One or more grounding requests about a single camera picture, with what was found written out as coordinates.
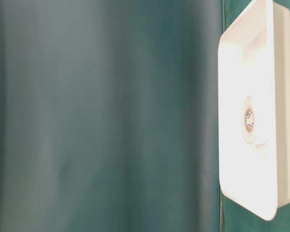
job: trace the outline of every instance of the plastic surface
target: plastic surface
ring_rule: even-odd
[[[254,0],[224,32],[218,91],[221,190],[272,220],[290,203],[288,9]]]

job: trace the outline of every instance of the teal fabric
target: teal fabric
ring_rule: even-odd
[[[0,0],[0,232],[216,232],[217,0]]]
[[[224,0],[225,29],[249,4],[249,0]],[[290,0],[275,2],[290,9]],[[264,221],[246,209],[223,197],[224,232],[290,232],[290,204],[280,208],[272,221]]]

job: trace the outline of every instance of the circular hole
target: circular hole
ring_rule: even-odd
[[[245,113],[245,127],[248,132],[253,130],[254,116],[251,109],[247,109]]]

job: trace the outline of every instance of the green background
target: green background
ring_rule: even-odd
[[[290,0],[276,0],[290,9]],[[250,3],[249,0],[223,0],[224,30]],[[223,197],[224,232],[290,232],[290,204],[277,211],[272,221],[264,221],[238,204]]]
[[[0,0],[0,232],[217,232],[219,0]]]

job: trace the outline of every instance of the white rectangular object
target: white rectangular object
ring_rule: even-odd
[[[290,11],[253,0],[218,48],[222,193],[265,220],[290,203]]]

